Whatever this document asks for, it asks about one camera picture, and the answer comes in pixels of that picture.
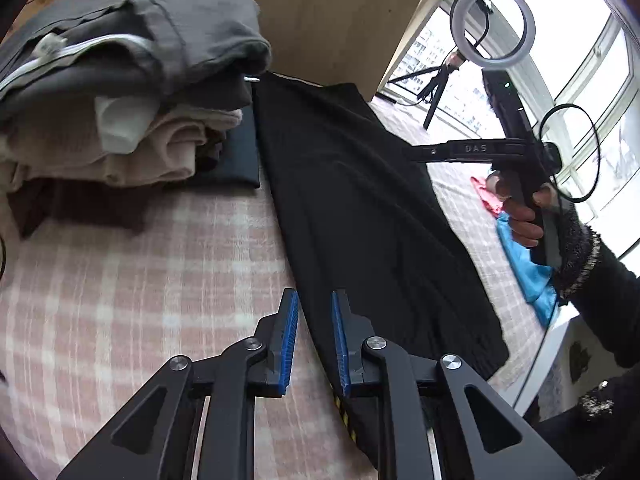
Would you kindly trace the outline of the person's right forearm black sleeve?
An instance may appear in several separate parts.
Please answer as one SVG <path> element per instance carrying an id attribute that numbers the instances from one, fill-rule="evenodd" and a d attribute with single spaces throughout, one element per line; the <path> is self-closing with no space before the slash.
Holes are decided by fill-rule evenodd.
<path id="1" fill-rule="evenodd" d="M 616 258 L 574 204 L 562 198 L 552 209 L 559 220 L 562 266 L 554 276 L 561 299 L 579 312 L 618 366 L 639 363 L 639 278 Z"/>

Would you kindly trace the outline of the person's right hand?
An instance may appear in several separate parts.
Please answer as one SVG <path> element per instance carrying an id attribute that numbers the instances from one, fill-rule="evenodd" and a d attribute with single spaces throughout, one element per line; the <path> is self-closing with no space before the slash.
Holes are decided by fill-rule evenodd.
<path id="1" fill-rule="evenodd" d="M 503 210 L 509 215 L 509 224 L 513 239 L 526 248 L 534 248 L 544 238 L 544 229 L 535 223 L 536 214 L 532 208 L 518 202 L 512 195 L 508 181 L 500 172 L 494 172 L 486 180 L 491 194 L 502 201 Z M 558 196 L 550 184 L 544 184 L 532 195 L 537 207 L 552 210 L 559 206 Z"/>

